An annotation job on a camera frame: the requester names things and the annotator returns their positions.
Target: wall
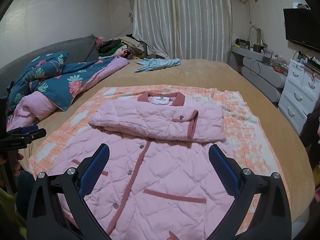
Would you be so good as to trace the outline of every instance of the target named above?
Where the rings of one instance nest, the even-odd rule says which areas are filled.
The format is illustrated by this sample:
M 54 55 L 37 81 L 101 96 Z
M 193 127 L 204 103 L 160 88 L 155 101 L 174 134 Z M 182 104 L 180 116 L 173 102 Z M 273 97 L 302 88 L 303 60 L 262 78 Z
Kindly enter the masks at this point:
M 309 55 L 320 58 L 320 54 L 295 45 L 285 38 L 283 9 L 292 8 L 294 2 L 306 4 L 305 0 L 258 0 L 257 2 L 250 0 L 252 25 L 262 30 L 268 47 L 274 50 L 275 54 L 280 54 L 287 60 L 290 60 L 297 50 L 308 52 Z M 248 16 L 248 2 L 246 3 L 246 11 Z M 256 41 L 254 29 L 252 29 L 250 40 Z
M 112 37 L 115 38 L 121 33 L 121 36 L 132 33 L 133 23 L 129 17 L 131 11 L 130 0 L 110 0 L 109 2 Z
M 109 39 L 110 27 L 109 0 L 14 0 L 0 22 L 0 67 L 59 41 Z
M 232 44 L 236 39 L 247 40 L 249 21 L 247 18 L 246 7 L 239 0 L 231 0 L 231 14 L 232 14 Z

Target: pillow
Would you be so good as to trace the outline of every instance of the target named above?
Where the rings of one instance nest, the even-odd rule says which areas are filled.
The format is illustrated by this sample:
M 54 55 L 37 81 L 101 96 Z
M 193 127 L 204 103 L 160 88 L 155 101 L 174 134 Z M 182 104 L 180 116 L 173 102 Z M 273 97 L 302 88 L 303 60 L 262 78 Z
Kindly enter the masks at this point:
M 63 63 L 68 57 L 68 52 L 45 54 L 33 59 L 16 79 L 14 86 L 9 94 L 8 113 L 12 113 L 20 100 L 31 94 L 29 82 L 39 83 L 48 77 L 60 76 Z

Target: curtain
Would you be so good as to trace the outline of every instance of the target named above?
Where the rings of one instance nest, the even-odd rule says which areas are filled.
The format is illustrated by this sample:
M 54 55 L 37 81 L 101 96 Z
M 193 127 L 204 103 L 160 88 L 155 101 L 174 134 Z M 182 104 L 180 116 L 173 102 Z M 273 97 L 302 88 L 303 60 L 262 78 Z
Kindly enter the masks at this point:
M 230 0 L 135 0 L 133 35 L 164 57 L 227 62 Z

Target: pink quilted jacket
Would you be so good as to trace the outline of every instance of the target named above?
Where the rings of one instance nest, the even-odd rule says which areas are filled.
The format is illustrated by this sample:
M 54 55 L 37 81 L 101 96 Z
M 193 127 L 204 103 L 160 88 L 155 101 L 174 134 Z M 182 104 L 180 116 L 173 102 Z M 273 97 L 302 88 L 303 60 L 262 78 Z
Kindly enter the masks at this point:
M 233 156 L 222 114 L 220 106 L 185 102 L 182 93 L 108 101 L 49 175 L 77 167 L 106 143 L 110 159 L 85 201 L 113 240 L 206 239 L 234 201 L 208 157 L 212 143 Z

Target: tan bed sheet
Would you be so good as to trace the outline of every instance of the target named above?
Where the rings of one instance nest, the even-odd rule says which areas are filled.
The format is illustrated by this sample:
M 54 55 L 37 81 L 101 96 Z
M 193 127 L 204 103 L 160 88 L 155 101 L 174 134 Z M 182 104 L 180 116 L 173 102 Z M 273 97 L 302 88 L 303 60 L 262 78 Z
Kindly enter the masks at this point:
M 230 66 L 202 59 L 182 60 L 180 66 L 151 72 L 134 73 L 130 64 L 76 98 L 66 112 L 56 112 L 39 123 L 47 136 L 57 130 L 75 111 L 103 87 L 177 85 L 239 91 L 252 113 L 260 118 L 262 128 L 276 153 L 291 196 L 291 217 L 296 220 L 309 206 L 315 184 L 308 156 L 298 135 L 274 105 Z M 30 156 L 45 138 L 34 141 L 21 153 Z

